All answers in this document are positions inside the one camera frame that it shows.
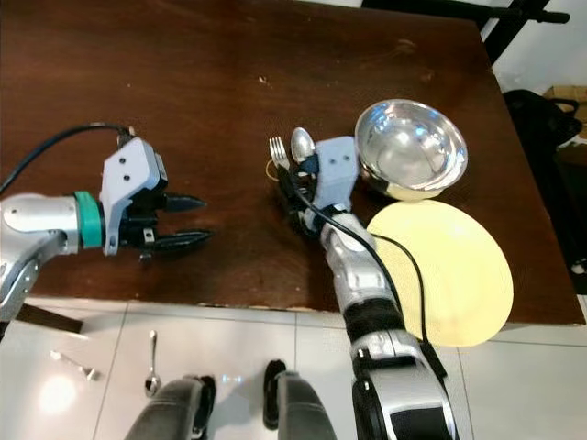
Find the grey robot left leg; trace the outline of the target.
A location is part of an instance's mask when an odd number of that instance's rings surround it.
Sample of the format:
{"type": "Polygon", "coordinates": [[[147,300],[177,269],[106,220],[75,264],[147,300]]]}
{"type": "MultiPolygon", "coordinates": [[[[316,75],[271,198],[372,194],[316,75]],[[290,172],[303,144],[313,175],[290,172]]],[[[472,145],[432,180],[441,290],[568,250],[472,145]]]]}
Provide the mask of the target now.
{"type": "Polygon", "coordinates": [[[214,378],[171,380],[150,398],[123,440],[208,440],[215,402],[214,378]]]}

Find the pale yellow plate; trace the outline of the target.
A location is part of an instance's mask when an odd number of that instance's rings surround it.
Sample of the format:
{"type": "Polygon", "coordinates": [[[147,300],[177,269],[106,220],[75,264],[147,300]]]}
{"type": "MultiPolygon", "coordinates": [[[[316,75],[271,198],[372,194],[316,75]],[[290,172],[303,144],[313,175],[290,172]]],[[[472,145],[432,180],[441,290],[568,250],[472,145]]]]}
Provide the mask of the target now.
{"type": "Polygon", "coordinates": [[[475,347],[499,334],[515,285],[482,224],[437,201],[393,203],[366,226],[393,276],[407,331],[437,347],[475,347]]]}

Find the grey robot leg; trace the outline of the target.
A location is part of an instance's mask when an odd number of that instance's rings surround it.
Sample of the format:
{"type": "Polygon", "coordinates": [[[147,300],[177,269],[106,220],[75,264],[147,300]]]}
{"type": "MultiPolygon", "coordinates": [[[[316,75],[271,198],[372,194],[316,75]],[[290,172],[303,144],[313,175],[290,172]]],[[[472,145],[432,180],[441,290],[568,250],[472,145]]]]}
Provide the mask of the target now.
{"type": "Polygon", "coordinates": [[[278,440],[338,440],[314,387],[296,370],[289,370],[284,361],[269,361],[263,392],[261,421],[277,432],[278,440]]]}
{"type": "Polygon", "coordinates": [[[171,380],[150,398],[123,440],[208,440],[215,402],[214,378],[171,380]]]}

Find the grey robot right leg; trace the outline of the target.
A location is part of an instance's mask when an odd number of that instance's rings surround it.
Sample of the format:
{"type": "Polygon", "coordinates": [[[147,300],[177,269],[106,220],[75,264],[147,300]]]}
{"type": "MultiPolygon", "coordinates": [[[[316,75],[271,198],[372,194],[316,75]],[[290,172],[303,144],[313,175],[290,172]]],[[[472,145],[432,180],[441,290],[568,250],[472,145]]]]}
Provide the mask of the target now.
{"type": "Polygon", "coordinates": [[[269,361],[263,392],[261,421],[277,432],[278,440],[338,440],[314,387],[296,370],[289,370],[284,361],[269,361]]]}

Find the shiny steel bowl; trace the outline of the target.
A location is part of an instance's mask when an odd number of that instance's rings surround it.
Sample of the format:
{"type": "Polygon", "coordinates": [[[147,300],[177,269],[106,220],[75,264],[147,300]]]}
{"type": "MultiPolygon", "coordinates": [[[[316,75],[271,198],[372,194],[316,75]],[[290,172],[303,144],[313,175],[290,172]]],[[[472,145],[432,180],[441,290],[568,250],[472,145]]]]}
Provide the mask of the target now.
{"type": "Polygon", "coordinates": [[[432,106],[390,99],[371,104],[355,126],[360,176],[393,200],[432,200],[469,167],[467,142],[432,106]]]}

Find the silver metal spoon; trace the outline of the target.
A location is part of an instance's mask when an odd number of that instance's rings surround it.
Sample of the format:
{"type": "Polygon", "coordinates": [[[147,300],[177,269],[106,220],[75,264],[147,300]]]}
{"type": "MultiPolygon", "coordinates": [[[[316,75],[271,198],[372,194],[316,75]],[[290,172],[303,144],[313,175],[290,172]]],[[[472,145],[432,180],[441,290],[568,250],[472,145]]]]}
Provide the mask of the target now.
{"type": "Polygon", "coordinates": [[[302,164],[310,160],[317,154],[317,147],[314,140],[309,135],[309,131],[298,126],[291,134],[291,155],[293,155],[294,163],[302,164]]]}
{"type": "Polygon", "coordinates": [[[161,377],[158,373],[158,331],[150,331],[150,373],[144,379],[144,394],[155,397],[161,386],[161,377]]]}

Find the black bag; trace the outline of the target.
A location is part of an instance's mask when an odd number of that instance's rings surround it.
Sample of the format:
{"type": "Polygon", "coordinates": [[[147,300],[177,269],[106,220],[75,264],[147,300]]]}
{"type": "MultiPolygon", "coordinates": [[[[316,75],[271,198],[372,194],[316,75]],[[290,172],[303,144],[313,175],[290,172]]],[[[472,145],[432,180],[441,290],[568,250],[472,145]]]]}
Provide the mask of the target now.
{"type": "Polygon", "coordinates": [[[582,130],[582,122],[563,112],[555,100],[526,89],[504,92],[503,98],[553,224],[571,284],[579,296],[587,296],[587,217],[579,213],[557,156],[559,148],[582,130]]]}

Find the black metal stand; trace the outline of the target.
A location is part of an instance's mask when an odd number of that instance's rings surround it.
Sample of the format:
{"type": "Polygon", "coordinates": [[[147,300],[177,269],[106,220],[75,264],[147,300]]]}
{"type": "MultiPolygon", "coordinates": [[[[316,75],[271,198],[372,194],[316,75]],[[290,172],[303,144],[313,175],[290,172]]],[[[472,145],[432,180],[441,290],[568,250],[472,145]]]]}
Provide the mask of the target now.
{"type": "Polygon", "coordinates": [[[510,5],[475,5],[460,0],[361,0],[360,7],[419,16],[464,18],[485,28],[491,18],[496,25],[483,41],[490,63],[494,64],[529,21],[537,24],[567,24],[570,14],[547,11],[550,0],[512,0],[510,5]]]}

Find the cardboard box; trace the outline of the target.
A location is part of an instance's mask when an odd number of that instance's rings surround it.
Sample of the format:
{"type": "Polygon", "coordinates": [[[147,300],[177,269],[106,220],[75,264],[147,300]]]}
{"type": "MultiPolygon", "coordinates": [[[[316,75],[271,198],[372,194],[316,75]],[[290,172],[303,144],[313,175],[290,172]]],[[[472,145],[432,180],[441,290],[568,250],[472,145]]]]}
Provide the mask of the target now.
{"type": "Polygon", "coordinates": [[[587,85],[552,85],[542,96],[555,100],[563,112],[582,122],[582,130],[576,134],[575,141],[587,143],[587,85]]]}

